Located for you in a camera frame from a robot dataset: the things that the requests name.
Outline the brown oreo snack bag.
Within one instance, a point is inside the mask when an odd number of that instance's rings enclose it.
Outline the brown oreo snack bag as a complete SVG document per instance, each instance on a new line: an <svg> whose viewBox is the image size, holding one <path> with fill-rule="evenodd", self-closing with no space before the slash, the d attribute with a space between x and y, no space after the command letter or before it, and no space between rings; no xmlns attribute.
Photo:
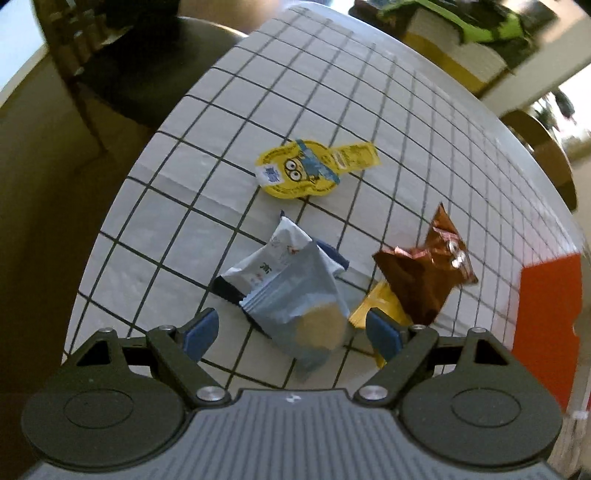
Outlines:
<svg viewBox="0 0 591 480"><path fill-rule="evenodd" d="M373 259L415 324L431 325L454 288L478 282L467 245L442 204L423 244L383 248Z"/></svg>

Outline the grid pattern tablecloth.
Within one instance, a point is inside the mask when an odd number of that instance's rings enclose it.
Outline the grid pattern tablecloth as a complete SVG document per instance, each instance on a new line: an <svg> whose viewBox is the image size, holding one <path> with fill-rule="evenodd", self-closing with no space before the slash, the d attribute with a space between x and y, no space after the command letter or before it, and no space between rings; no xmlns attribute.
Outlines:
<svg viewBox="0 0 591 480"><path fill-rule="evenodd" d="M254 163L294 140L372 143L381 164L342 175L325 196L279 199ZM102 224L71 316L67 347L95 328L143 333L214 307L221 334L205 368L236 398L200 415L166 453L119 479L445 477L405 442L372 435L376 417L346 394L376 370L365 339L339 346L311 379L249 326L212 281L259 248L280 214L338 248L339 291L356 307L381 279L374 251L424 238L444 205L479 282L452 293L445 332L490 328L509 343L522 266L582 247L568 210L504 125L443 72L383 34L315 5L263 24L190 88L132 166Z"/></svg>

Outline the grey blue biscuit packet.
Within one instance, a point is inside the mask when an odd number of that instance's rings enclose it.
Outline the grey blue biscuit packet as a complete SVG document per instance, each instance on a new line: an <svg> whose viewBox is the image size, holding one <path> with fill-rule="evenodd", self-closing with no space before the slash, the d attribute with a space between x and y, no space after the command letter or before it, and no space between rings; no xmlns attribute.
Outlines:
<svg viewBox="0 0 591 480"><path fill-rule="evenodd" d="M212 292L242 308L307 378L342 346L349 307L337 278L349 260L283 215L270 240L218 275Z"/></svg>

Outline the wooden chair far side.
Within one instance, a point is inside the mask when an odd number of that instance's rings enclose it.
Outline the wooden chair far side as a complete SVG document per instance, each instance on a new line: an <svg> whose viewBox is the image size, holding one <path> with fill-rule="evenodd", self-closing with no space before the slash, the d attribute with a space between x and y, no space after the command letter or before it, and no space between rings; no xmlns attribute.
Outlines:
<svg viewBox="0 0 591 480"><path fill-rule="evenodd" d="M539 120L522 110L507 112L500 120L530 150L568 209L575 211L578 197L572 168L566 153L549 131Z"/></svg>

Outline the sofa with green jacket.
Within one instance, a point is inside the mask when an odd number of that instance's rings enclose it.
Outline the sofa with green jacket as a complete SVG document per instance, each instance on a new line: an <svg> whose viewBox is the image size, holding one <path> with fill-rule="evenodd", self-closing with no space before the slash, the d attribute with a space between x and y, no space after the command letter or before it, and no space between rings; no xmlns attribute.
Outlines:
<svg viewBox="0 0 591 480"><path fill-rule="evenodd" d="M540 1L356 1L349 15L401 41L478 98L534 55L557 20Z"/></svg>

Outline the orange cardboard box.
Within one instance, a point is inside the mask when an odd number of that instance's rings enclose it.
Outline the orange cardboard box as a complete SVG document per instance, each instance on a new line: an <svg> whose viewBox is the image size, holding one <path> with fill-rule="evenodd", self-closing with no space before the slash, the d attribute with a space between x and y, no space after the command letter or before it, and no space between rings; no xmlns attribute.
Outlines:
<svg viewBox="0 0 591 480"><path fill-rule="evenodd" d="M575 321L582 312L578 253L522 269L513 356L568 407L580 347Z"/></svg>

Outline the yellow minion jelly cup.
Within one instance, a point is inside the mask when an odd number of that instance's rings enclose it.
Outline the yellow minion jelly cup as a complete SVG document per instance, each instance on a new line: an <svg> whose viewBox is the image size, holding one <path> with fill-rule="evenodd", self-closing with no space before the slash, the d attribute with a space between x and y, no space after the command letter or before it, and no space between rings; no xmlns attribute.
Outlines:
<svg viewBox="0 0 591 480"><path fill-rule="evenodd" d="M297 199L325 196L341 183L342 175L381 164L370 142L329 148L317 141L297 139L263 153L254 163L259 186L270 196Z"/></svg>

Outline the wooden chair with black coat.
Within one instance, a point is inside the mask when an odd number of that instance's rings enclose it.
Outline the wooden chair with black coat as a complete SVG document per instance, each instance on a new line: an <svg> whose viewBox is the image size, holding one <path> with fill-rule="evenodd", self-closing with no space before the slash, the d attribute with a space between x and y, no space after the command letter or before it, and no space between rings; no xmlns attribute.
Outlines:
<svg viewBox="0 0 591 480"><path fill-rule="evenodd" d="M93 136L81 97L89 90L116 113L157 127L183 95L245 33L179 15L176 1L33 3L49 54Z"/></svg>

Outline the yellow snack packet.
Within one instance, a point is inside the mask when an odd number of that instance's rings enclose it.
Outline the yellow snack packet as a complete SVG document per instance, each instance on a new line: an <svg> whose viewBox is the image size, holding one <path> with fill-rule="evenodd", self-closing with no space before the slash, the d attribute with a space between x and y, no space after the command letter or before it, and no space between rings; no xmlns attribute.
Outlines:
<svg viewBox="0 0 591 480"><path fill-rule="evenodd" d="M376 364L381 369L406 346L413 322L388 282L383 280L349 315L349 323L366 333Z"/></svg>

